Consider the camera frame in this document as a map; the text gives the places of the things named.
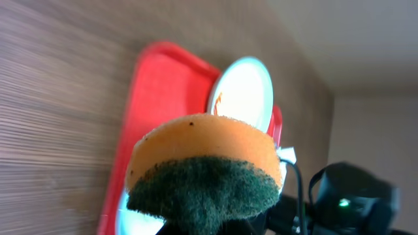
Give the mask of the orange green sponge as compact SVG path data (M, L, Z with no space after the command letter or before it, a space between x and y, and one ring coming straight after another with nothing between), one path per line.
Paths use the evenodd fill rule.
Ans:
M127 208L190 234L215 234L255 217L283 187L273 139L237 119L194 114L164 123L134 148L125 175Z

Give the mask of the light blue plate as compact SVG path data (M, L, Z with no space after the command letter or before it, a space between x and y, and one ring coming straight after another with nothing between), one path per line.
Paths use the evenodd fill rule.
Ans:
M127 209L129 195L122 191L115 218L115 235L156 235L165 224L160 218Z
M274 92L265 64L247 56L233 62L215 81L206 112L243 121L264 133L272 115Z

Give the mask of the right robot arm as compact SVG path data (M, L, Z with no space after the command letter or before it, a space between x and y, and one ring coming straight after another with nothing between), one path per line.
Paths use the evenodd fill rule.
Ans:
M309 182L308 196L304 219L298 216L299 199L281 196L266 214L266 229L275 234L410 235L391 227L399 209L398 188L353 164L321 169Z

